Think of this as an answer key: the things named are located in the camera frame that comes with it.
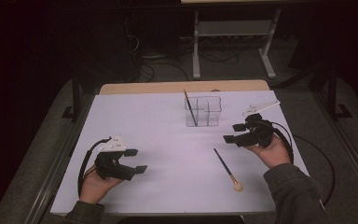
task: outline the dark background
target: dark background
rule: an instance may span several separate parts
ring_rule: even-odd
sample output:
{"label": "dark background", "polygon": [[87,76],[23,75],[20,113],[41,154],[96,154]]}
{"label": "dark background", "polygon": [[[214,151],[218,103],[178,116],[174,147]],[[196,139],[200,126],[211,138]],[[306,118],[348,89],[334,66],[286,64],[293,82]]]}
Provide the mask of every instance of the dark background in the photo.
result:
{"label": "dark background", "polygon": [[[120,1],[92,2],[114,7]],[[58,10],[72,6],[83,5],[78,1],[0,1],[0,200],[55,96],[73,73],[88,92],[107,82],[132,82],[139,76],[139,60],[129,53],[127,34],[140,36],[147,43],[144,50],[170,54],[177,53],[179,36],[192,35],[189,11]],[[234,11],[226,16],[244,15]],[[358,4],[285,7],[278,28],[276,37],[293,35],[300,40],[291,66],[307,69],[320,60],[333,59],[338,75],[358,96]]]}

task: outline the gray carpet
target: gray carpet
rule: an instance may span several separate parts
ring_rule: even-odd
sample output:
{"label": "gray carpet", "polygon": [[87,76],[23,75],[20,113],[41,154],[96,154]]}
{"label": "gray carpet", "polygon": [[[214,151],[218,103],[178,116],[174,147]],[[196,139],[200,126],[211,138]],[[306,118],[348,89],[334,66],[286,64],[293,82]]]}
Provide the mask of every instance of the gray carpet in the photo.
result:
{"label": "gray carpet", "polygon": [[[273,42],[269,57],[277,74],[275,79],[267,78],[256,51],[257,46],[251,46],[241,51],[239,61],[234,64],[213,63],[201,59],[201,79],[262,78],[270,86],[279,84],[298,72],[296,69],[287,68],[295,47],[295,40],[288,42],[276,40]],[[219,51],[212,53],[219,57],[224,57],[225,54]],[[149,61],[147,64],[154,68],[154,81],[185,81],[185,73],[191,80],[190,54]],[[149,67],[144,66],[144,71],[150,74],[147,69]],[[150,79],[148,74],[141,77],[140,81],[145,82]],[[308,80],[309,77],[300,80],[289,90],[277,90],[277,97],[282,102],[281,107],[292,132],[319,147],[334,165],[337,175],[336,185],[332,197],[325,207],[327,213],[336,223],[358,223],[358,176],[349,154],[337,136],[336,123],[325,114],[325,92],[321,93],[321,97],[309,92],[305,88]],[[82,117],[85,118],[88,106],[92,101],[92,95],[83,94],[82,99]],[[358,154],[358,101],[348,84],[342,80],[338,82],[337,102],[345,104],[353,116],[351,119],[339,119],[337,124],[347,134]],[[41,214],[41,211],[48,211],[50,202],[40,199],[42,196],[47,196],[49,199],[54,196],[54,189],[52,191],[43,189],[47,184],[47,176],[49,172],[54,171],[55,177],[50,179],[49,183],[55,188],[59,186],[65,164],[70,159],[67,155],[69,155],[84,121],[80,119],[77,123],[73,123],[69,119],[62,119],[61,115],[68,105],[71,105],[71,83],[62,87],[62,91],[51,106],[44,123],[29,148],[21,168],[7,190],[7,194],[0,204],[0,223],[33,223],[33,220],[38,220],[38,218],[33,219],[35,213]],[[332,184],[331,171],[325,158],[309,143],[301,139],[295,139],[295,141],[310,175],[324,187],[325,197]],[[60,152],[64,153],[64,159],[59,161],[59,167],[53,169],[52,165],[56,164],[57,155]],[[49,221],[50,218],[49,212],[43,215],[45,221]],[[244,219],[248,224],[274,223],[274,216],[271,214],[251,215],[244,217]],[[117,220],[119,220],[119,217],[103,217],[103,223],[116,223]]]}

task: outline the human hand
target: human hand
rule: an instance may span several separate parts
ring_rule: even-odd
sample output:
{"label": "human hand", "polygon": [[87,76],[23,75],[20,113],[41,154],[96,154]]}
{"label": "human hand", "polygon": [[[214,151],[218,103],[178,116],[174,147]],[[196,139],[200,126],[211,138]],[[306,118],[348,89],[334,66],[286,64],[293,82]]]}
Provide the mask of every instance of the human hand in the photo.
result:
{"label": "human hand", "polygon": [[123,182],[121,179],[109,178],[102,179],[95,171],[95,164],[92,165],[85,174],[79,201],[85,203],[98,203],[107,192]]}
{"label": "human hand", "polygon": [[260,146],[245,147],[256,154],[269,169],[284,163],[290,163],[289,154],[284,142],[277,135],[273,134],[271,144],[263,148]]}

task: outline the white table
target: white table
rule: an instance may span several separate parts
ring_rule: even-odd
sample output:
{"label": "white table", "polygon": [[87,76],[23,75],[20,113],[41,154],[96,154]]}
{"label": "white table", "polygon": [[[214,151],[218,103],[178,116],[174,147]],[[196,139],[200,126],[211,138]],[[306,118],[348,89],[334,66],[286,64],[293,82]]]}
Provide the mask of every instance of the white table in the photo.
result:
{"label": "white table", "polygon": [[[51,212],[66,214],[77,197],[77,176],[86,151],[97,141],[121,135],[127,148],[139,150],[136,157],[120,163],[147,165],[112,189],[101,201],[105,213],[119,216],[233,215],[274,211],[268,186],[263,179],[267,167],[255,154],[226,144],[223,135],[235,133],[232,125],[243,123],[242,112],[250,104],[276,101],[273,91],[188,92],[189,96],[220,96],[219,126],[186,127],[182,92],[111,94],[96,96]],[[277,105],[260,113],[263,119],[280,123],[289,130]],[[295,165],[307,173],[296,143]],[[216,148],[244,190],[233,183]],[[98,149],[89,160],[90,167]]]}

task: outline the transparent container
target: transparent container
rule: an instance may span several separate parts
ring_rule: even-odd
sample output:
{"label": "transparent container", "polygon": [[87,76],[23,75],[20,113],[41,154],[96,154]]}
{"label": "transparent container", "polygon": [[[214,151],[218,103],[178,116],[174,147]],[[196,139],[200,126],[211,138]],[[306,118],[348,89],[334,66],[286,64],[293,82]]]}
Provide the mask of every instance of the transparent container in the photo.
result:
{"label": "transparent container", "polygon": [[209,127],[218,126],[222,112],[219,96],[188,97],[190,106],[185,99],[186,126]]}

